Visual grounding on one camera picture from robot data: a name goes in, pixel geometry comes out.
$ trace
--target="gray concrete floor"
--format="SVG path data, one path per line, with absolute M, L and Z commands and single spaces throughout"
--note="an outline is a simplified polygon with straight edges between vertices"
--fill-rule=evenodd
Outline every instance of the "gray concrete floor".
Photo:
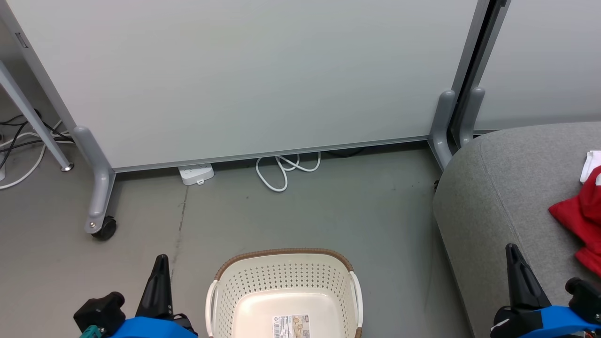
M 11 156 L 7 180 L 39 147 Z M 121 292 L 133 316 L 154 258 L 169 255 L 174 308 L 200 337 L 204 300 L 217 269 L 255 250 L 337 250 L 364 293 L 364 337 L 468 337 L 459 295 L 432 218 L 438 169 L 424 144 L 324 155 L 313 173 L 289 173 L 286 192 L 269 191 L 253 162 L 216 164 L 203 186 L 175 169 L 118 176 L 111 200 L 119 228 L 108 242 L 83 231 L 93 177 L 73 146 L 62 173 L 47 153 L 20 185 L 0 191 L 0 327 L 7 337 L 76 337 L 73 313 L 89 298 Z M 303 156 L 307 166 L 312 156 Z M 272 159 L 264 176 L 281 176 Z

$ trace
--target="basket bottom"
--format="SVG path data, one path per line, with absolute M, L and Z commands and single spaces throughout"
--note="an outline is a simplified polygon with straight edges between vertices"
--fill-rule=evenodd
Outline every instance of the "basket bottom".
M 232 338 L 344 338 L 339 308 L 315 289 L 254 292 L 236 304 Z

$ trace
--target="floor crack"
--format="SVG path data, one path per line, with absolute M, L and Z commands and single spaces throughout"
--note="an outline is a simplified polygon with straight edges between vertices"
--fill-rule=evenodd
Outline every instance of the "floor crack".
M 173 264 L 171 267 L 171 281 L 173 281 L 173 275 L 175 274 L 175 263 L 177 262 L 177 257 L 180 255 L 180 244 L 182 243 L 182 226 L 184 224 L 184 214 L 186 213 L 186 202 L 188 200 L 188 189 L 190 187 L 186 187 L 186 195 L 184 196 L 184 203 L 182 206 L 182 218 L 180 219 L 180 228 L 177 231 L 177 240 L 175 242 L 175 255 L 173 256 Z

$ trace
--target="white cable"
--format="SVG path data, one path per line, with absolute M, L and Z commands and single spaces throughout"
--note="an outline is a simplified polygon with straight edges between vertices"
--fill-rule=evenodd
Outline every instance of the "white cable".
M 271 184 L 267 183 L 267 181 L 265 180 L 263 175 L 261 175 L 261 172 L 259 171 L 259 162 L 261 161 L 261 159 L 262 158 L 258 158 L 257 163 L 255 164 L 255 169 L 257 170 L 257 174 L 259 175 L 259 178 L 263 181 L 263 183 L 265 183 L 265 185 L 269 189 L 271 189 L 275 192 L 282 192 L 282 191 L 286 190 L 286 188 L 288 188 L 288 175 L 286 175 L 286 171 L 293 171 L 294 169 L 300 169 L 306 173 L 312 173 L 313 171 L 316 171 L 317 168 L 319 168 L 319 163 L 322 162 L 322 153 L 320 153 L 320 152 L 317 153 L 317 164 L 315 165 L 315 167 L 313 169 L 307 169 L 307 168 L 301 167 L 299 165 L 299 163 L 301 161 L 301 156 L 299 154 L 296 154 L 296 163 L 288 160 L 287 158 L 285 158 L 283 156 L 275 156 L 275 161 L 278 163 L 279 169 L 282 171 L 282 175 L 284 175 L 284 186 L 282 188 L 273 187 Z M 282 163 L 280 162 L 281 159 L 286 161 L 286 163 L 290 164 L 292 167 L 290 167 L 290 168 L 284 167 L 282 165 Z
M 62 122 L 62 121 L 59 121 L 59 122 L 58 122 L 58 123 L 57 123 L 57 124 L 54 126 L 54 129 L 56 129 L 56 127 L 58 127 L 58 126 L 61 124 L 61 122 Z M 17 137 L 17 140 L 18 140 L 19 138 L 21 138 L 21 136 L 27 136 L 27 135 L 31 135 L 31 136 L 40 137 L 40 136 L 39 136 L 38 134 L 36 134 L 36 133 L 27 132 L 27 133 L 23 133 L 23 134 L 19 135 L 19 136 Z M 69 143 L 69 144 L 73 144 L 72 142 L 69 142 L 69 141 L 57 141 L 57 143 Z M 13 183 L 9 183 L 9 184 L 7 184 L 7 185 L 2 185 L 2 186 L 0 186 L 0 190 L 3 190 L 3 189 L 8 189 L 8 188 L 10 188 L 10 187 L 12 187 L 12 186 L 15 186 L 15 185 L 17 185 L 17 184 L 19 184 L 19 183 L 23 182 L 23 181 L 24 181 L 24 180 L 25 180 L 27 177 L 29 177 L 29 175 L 31 175 L 31 173 L 33 173 L 33 172 L 34 172 L 34 170 L 35 170 L 35 169 L 36 169 L 36 168 L 37 168 L 37 167 L 40 165 L 41 159 L 44 157 L 44 153 L 45 153 L 45 152 L 46 152 L 46 145 L 44 144 L 44 146 L 41 148 L 40 157 L 38 158 L 37 162 L 35 162 L 34 166 L 33 166 L 33 167 L 31 167 L 31 169 L 29 169 L 29 171 L 28 171 L 28 172 L 27 172 L 25 175 L 23 175 L 23 177 L 21 177 L 20 179 L 18 179 L 18 180 L 16 180 L 16 181 L 14 181 Z

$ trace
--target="label sticker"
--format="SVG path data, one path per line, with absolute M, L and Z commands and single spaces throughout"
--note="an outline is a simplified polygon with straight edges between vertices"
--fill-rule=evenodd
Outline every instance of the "label sticker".
M 273 317 L 273 338 L 311 338 L 309 315 Z

